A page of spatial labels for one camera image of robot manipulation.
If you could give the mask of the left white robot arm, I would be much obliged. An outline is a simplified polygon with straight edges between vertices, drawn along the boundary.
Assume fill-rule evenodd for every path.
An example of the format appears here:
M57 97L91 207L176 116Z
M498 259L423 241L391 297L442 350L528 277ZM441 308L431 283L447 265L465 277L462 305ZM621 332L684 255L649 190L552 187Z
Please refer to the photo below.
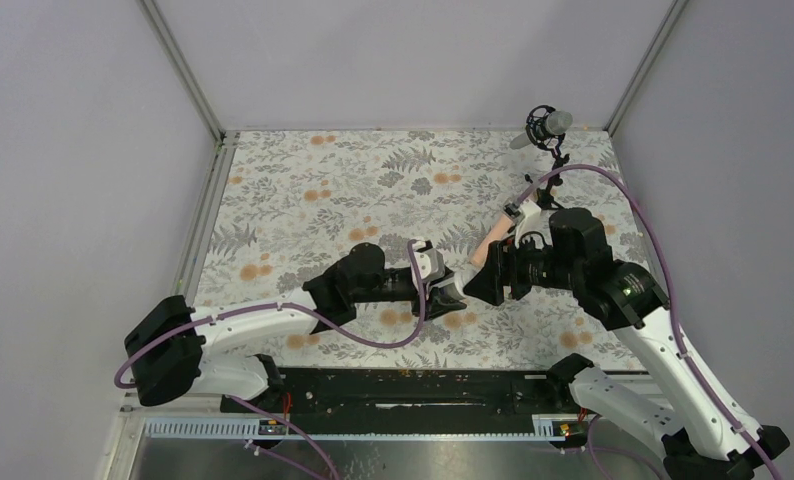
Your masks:
M114 384L135 390L143 406L211 394L272 410L282 401L284 387L271 358L235 356L233 349L324 331L372 348L396 349L412 343L426 321L464 308L464 288L477 267L448 268L425 240L411 239L405 250L408 266L389 268L379 246L357 244L321 275L261 302L192 307L182 295L166 297L126 336L127 358L116 370ZM385 302L411 303L417 323L407 338L373 340L348 330L358 305Z

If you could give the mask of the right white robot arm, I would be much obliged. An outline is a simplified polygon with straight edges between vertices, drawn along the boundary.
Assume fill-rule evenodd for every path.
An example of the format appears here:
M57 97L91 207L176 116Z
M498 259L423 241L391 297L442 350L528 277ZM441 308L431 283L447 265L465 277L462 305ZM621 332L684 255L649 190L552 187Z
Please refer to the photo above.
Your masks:
M572 354L548 373L548 402L577 406L647 446L672 479L750 479L789 447L784 431L749 415L671 322L668 296L644 267L618 260L603 224L584 208L554 212L551 241L538 246L527 220L493 237L483 267L459 292L491 305L533 288L567 290L645 367L664 396L657 404Z

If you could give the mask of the white pill bottle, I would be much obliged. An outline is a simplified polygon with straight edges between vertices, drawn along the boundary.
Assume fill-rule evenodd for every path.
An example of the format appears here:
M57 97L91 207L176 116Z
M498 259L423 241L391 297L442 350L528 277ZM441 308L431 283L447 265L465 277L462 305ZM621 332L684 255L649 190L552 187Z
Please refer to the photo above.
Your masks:
M464 286L465 286L465 273L464 272L456 272L449 278L441 287L442 291L446 293L449 297L461 300L466 297L464 294Z

